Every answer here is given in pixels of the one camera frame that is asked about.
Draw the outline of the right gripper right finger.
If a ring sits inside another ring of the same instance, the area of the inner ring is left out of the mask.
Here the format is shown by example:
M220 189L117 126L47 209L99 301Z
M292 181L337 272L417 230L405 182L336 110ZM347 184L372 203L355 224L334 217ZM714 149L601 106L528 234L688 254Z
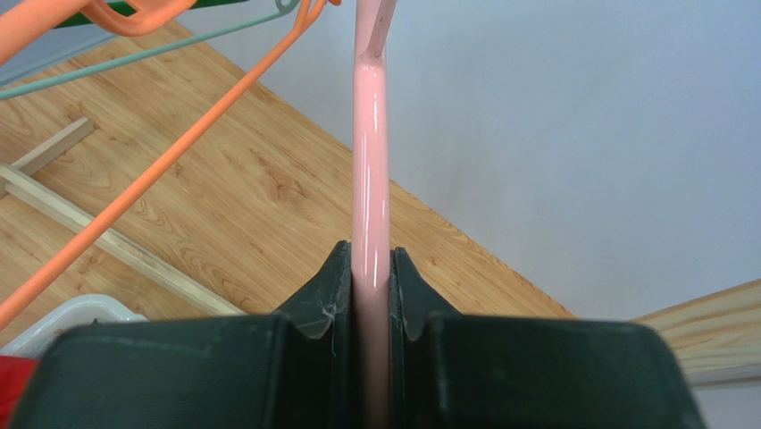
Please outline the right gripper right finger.
M633 323L457 311L403 248L389 279L394 428L702 428L675 356Z

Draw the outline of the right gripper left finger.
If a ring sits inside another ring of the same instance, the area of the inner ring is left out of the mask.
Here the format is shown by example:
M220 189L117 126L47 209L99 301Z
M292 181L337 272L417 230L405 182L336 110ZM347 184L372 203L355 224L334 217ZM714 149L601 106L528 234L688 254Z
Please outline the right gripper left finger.
M352 428L350 246L269 314L62 334L13 428Z

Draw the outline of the pink hanger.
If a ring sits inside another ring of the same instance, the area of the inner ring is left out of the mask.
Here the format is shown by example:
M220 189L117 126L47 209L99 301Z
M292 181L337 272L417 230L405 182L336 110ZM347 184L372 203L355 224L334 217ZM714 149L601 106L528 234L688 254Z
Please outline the pink hanger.
M359 1L353 75L352 296L360 423L389 425L390 193L385 48L394 1Z

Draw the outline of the red t shirt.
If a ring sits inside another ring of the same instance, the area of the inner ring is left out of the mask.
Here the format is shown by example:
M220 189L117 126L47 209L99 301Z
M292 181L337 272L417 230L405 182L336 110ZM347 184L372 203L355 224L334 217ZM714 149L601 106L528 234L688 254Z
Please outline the red t shirt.
M1 429L9 425L37 366L34 358L1 356Z

